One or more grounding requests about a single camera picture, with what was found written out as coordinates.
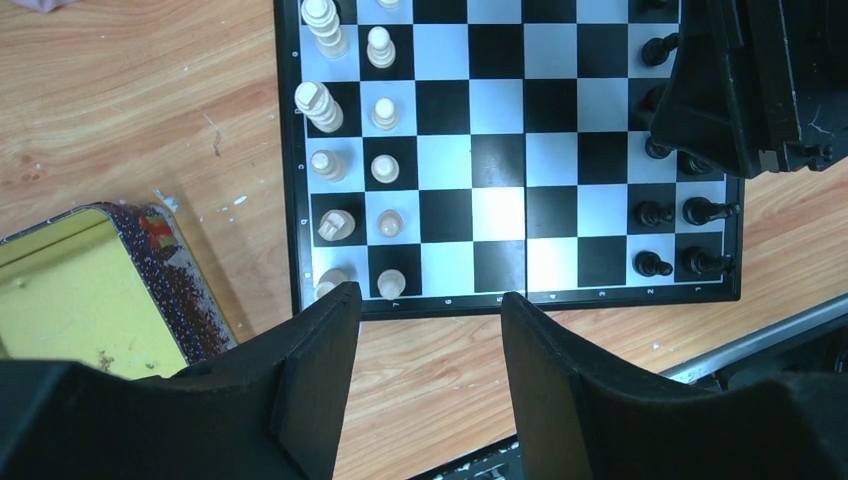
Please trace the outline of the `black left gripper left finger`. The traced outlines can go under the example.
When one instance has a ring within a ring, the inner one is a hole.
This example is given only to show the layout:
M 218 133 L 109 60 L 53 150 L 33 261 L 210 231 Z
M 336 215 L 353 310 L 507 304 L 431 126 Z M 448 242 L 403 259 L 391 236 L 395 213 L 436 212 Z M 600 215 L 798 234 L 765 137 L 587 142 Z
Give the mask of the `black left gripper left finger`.
M 344 282 L 295 317 L 164 378 L 1 364 L 5 479 L 329 479 L 361 321 Z

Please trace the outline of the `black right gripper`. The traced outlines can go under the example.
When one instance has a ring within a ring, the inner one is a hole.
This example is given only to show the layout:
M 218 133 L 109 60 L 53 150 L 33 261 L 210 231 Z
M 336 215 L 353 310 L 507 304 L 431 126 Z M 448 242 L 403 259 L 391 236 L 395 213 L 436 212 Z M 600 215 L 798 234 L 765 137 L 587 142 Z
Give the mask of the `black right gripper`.
M 846 2 L 682 1 L 650 134 L 738 178 L 843 160 Z

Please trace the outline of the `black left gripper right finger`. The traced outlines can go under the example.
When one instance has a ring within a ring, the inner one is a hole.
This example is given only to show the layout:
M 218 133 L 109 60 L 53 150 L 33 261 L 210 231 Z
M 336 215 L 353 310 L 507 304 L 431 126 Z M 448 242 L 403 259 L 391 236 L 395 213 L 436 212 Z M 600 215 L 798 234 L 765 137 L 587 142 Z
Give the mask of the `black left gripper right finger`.
M 528 479 L 843 479 L 847 378 L 730 392 L 642 369 L 505 294 L 503 349 Z

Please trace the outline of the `black and white chessboard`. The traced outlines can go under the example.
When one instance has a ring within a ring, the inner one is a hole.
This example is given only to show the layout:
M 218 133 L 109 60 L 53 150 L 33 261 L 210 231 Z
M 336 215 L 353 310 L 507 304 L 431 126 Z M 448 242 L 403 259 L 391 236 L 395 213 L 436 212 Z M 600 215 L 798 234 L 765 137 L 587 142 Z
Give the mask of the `black and white chessboard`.
M 734 301 L 741 294 L 742 218 L 703 226 L 684 220 L 693 197 L 742 203 L 744 183 L 714 169 L 678 171 L 678 152 L 656 160 L 644 143 L 653 113 L 639 103 L 665 84 L 672 62 L 646 66 L 651 38 L 678 30 L 677 1 L 339 1 L 349 49 L 323 56 L 301 2 L 274 5 L 292 304 L 311 305 L 329 269 L 357 282 L 367 320 L 496 313 L 515 291 L 553 310 Z M 367 59 L 371 28 L 386 28 L 396 60 Z M 304 81 L 326 85 L 344 121 L 318 130 L 296 106 Z M 371 120 L 389 97 L 399 122 Z M 338 183 L 318 176 L 312 154 L 347 162 Z M 383 184 L 372 160 L 395 157 Z M 672 206 L 674 221 L 639 225 L 645 201 Z M 331 209 L 356 220 L 347 238 L 317 233 Z M 397 211 L 403 231 L 378 233 Z M 731 255 L 729 274 L 694 275 L 683 252 Z M 673 266 L 670 276 L 634 270 L 640 251 Z M 397 269 L 406 288 L 380 296 L 378 276 Z

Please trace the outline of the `white chess piece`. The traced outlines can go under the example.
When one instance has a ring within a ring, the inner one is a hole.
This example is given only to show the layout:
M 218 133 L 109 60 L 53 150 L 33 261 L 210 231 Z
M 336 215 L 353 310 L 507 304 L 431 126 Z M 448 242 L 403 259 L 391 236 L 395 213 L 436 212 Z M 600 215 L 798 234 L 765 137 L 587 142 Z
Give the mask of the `white chess piece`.
M 297 109 L 320 131 L 333 133 L 344 121 L 344 113 L 328 87 L 321 82 L 301 82 L 294 93 Z
M 376 181 L 391 184 L 399 177 L 400 165 L 392 155 L 381 154 L 372 160 L 370 170 Z
M 378 69 L 388 69 L 394 64 L 396 47 L 386 28 L 375 26 L 369 30 L 366 56 L 369 62 Z
M 377 287 L 381 297 L 396 300 L 406 288 L 406 277 L 397 269 L 387 269 L 378 276 Z
M 347 174 L 346 160 L 332 150 L 315 151 L 310 158 L 310 164 L 318 176 L 331 183 L 342 181 Z
M 338 268 L 329 269 L 316 281 L 313 293 L 314 299 L 319 300 L 337 286 L 350 280 L 349 274 Z
M 386 210 L 377 219 L 378 233 L 385 238 L 397 237 L 403 228 L 403 217 L 395 210 Z
M 349 237 L 355 227 L 356 220 L 350 212 L 331 209 L 321 217 L 317 233 L 323 240 L 335 242 Z
M 301 4 L 301 16 L 323 56 L 335 59 L 347 53 L 349 42 L 333 1 L 305 0 Z
M 396 103 L 389 97 L 380 97 L 374 104 L 371 113 L 372 123 L 381 130 L 391 130 L 399 122 L 399 111 Z

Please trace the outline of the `gold metal tin tray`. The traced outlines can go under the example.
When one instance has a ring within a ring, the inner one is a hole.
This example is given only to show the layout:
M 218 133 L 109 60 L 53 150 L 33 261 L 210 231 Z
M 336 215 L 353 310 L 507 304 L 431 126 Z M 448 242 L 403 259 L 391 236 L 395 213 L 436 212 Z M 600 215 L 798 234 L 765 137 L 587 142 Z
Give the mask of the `gold metal tin tray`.
M 97 202 L 1 241 L 1 356 L 169 377 L 237 344 L 173 215 Z

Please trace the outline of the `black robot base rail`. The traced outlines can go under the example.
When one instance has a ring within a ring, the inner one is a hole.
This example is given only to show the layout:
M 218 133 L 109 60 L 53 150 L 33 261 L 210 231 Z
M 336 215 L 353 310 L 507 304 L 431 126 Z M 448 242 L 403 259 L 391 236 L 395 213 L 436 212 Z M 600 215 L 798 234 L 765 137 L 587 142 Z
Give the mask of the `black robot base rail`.
M 661 375 L 730 392 L 791 373 L 847 378 L 847 300 L 838 297 L 700 355 Z M 511 437 L 425 472 L 428 479 L 528 479 L 517 431 Z

